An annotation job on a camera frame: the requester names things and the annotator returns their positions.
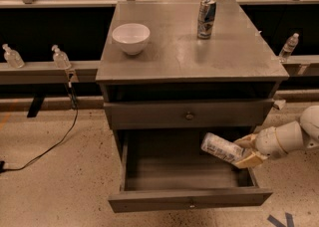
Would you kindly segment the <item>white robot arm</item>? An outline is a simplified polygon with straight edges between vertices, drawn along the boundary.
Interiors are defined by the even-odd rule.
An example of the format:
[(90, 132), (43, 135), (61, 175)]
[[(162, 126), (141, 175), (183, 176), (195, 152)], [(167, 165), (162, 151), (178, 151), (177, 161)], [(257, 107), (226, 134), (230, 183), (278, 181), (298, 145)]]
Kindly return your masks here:
[(296, 150), (318, 149), (319, 107), (307, 108), (299, 120), (265, 128), (234, 143), (248, 150), (246, 156), (234, 163), (237, 168), (254, 167), (267, 159), (276, 160)]

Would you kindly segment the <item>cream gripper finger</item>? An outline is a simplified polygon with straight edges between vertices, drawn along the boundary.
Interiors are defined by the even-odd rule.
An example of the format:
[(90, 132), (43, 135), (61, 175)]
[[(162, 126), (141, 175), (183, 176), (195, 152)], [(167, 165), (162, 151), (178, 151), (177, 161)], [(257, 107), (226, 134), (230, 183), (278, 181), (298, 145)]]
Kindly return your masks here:
[(243, 148), (254, 148), (257, 135), (254, 133), (248, 134), (242, 138), (237, 139), (234, 143)]
[(234, 165), (239, 169), (250, 168), (262, 164), (266, 159), (267, 156), (259, 151), (251, 151), (248, 155), (236, 161)]

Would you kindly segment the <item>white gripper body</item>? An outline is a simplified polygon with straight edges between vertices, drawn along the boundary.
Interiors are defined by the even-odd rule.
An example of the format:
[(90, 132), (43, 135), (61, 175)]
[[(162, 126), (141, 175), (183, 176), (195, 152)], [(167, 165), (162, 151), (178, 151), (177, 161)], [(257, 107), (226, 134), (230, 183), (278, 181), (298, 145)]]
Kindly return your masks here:
[(300, 124), (293, 121), (282, 126), (263, 129), (256, 137), (255, 148), (270, 159), (285, 157), (304, 148)]

